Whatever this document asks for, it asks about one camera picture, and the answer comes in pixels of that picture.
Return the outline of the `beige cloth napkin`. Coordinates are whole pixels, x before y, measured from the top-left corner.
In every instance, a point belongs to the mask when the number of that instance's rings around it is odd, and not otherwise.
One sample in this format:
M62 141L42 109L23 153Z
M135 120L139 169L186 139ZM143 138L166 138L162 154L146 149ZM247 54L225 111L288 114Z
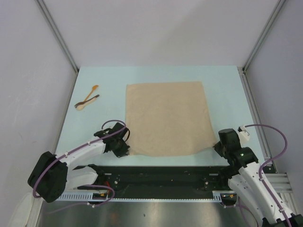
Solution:
M187 156L216 143L202 82L127 85L125 120L130 155Z

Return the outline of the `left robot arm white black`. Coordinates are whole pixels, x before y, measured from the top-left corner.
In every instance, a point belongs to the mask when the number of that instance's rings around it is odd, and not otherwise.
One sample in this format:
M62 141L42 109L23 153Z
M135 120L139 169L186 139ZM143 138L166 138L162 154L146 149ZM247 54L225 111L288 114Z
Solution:
M36 163L27 183L34 198L43 198L51 203L66 190L106 190L112 194L105 172L96 164L80 167L80 164L104 153L113 152L116 157L128 154L130 130L121 120L115 120L112 128L104 128L93 139L62 154L43 153Z

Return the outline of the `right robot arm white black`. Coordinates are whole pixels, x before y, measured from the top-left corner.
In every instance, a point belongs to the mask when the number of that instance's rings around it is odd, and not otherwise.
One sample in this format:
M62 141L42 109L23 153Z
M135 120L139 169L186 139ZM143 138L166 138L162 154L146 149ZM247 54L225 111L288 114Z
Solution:
M224 190L231 189L244 202L259 227L301 227L303 217L295 214L281 199L263 171L254 151L243 147L242 141L250 134L244 126L238 131L223 129L218 132L219 141L214 150L228 161L218 184Z

